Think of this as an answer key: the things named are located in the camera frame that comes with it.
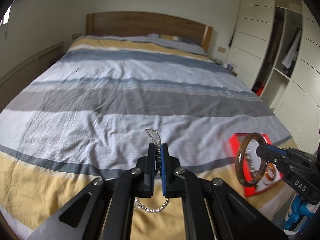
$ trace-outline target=blue stripe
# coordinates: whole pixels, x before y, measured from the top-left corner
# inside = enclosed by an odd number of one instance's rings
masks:
[[[228,70],[213,62],[197,60],[177,55],[167,55],[154,52],[130,51],[121,49],[117,51],[107,51],[102,49],[77,49],[68,51],[60,62],[79,62],[83,60],[141,60],[157,63],[180,64],[187,67],[206,69],[211,72],[227,73]]]

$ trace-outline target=window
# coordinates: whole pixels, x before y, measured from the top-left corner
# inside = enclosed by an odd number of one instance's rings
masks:
[[[11,5],[10,7],[8,8],[8,10],[6,11],[6,13],[4,14],[4,17],[2,18],[1,22],[0,22],[0,25],[2,24],[6,24],[9,20],[9,14],[10,14],[10,8],[11,8]]]

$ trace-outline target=open closet shelf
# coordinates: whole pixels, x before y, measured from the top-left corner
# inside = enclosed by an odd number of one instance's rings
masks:
[[[302,18],[303,15],[300,12],[276,6],[270,39],[272,42],[269,44],[257,78],[258,83],[265,84],[260,97],[271,109],[278,108],[291,80],[300,46],[300,40],[297,39],[302,29]],[[290,60],[285,63],[284,59],[295,40],[298,41],[297,48],[292,50]]]
[[[295,10],[293,10],[293,9],[285,8],[285,7],[278,6],[278,5],[276,5],[276,7],[278,7],[278,8],[282,8],[282,9],[286,9],[286,10],[289,10],[289,11],[293,11],[293,12],[296,12],[296,13],[299,13],[299,14],[303,15],[303,13],[302,13],[302,12],[295,11]]]
[[[282,73],[280,70],[278,70],[277,68],[273,68],[275,71],[279,72],[281,75],[283,75],[285,78],[287,78],[288,80],[291,80],[290,77],[288,77],[287,75],[285,75],[284,73]]]

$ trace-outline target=yellow stripe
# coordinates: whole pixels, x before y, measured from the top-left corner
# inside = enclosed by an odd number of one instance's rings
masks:
[[[86,180],[55,177],[0,155],[0,203],[12,217],[36,229],[83,187]]]
[[[165,48],[149,42],[117,41],[117,40],[106,40],[106,39],[95,40],[90,38],[83,38],[75,41],[70,48],[79,46],[79,45],[90,45],[97,48],[98,47],[103,47],[103,48],[114,47],[118,49],[132,49],[132,50],[143,49],[143,50],[148,50],[152,52],[160,52],[160,53],[165,53],[170,55],[178,55],[183,57],[190,57],[194,59],[211,61],[206,56],[195,55],[195,54],[178,50],[178,49]]]
[[[285,146],[294,147],[294,141],[289,140],[282,145]],[[15,219],[31,229],[37,228],[93,179],[87,175],[50,171],[2,152],[0,163],[0,204]],[[207,180],[222,178],[244,196],[243,188],[236,179],[234,164],[197,176]],[[247,200],[255,208],[260,208],[277,195],[283,185],[284,182],[281,181],[266,192]],[[161,206],[164,202],[161,185],[155,185],[151,199],[141,201],[151,208]],[[166,210],[157,215],[135,210],[131,239],[185,239],[183,221],[181,199],[172,199]]]

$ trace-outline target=bedsheet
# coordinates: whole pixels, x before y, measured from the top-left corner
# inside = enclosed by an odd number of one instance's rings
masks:
[[[242,196],[228,145],[234,133],[267,133],[276,146],[294,146],[238,78],[170,44],[81,37],[1,112],[0,210],[21,239],[92,179],[133,168],[151,143],[145,128],[159,130],[181,166],[220,177]],[[160,184],[141,200],[151,208],[163,203]],[[247,200],[271,219],[290,192],[279,182]],[[181,200],[159,214],[135,210],[131,238],[185,239]]]

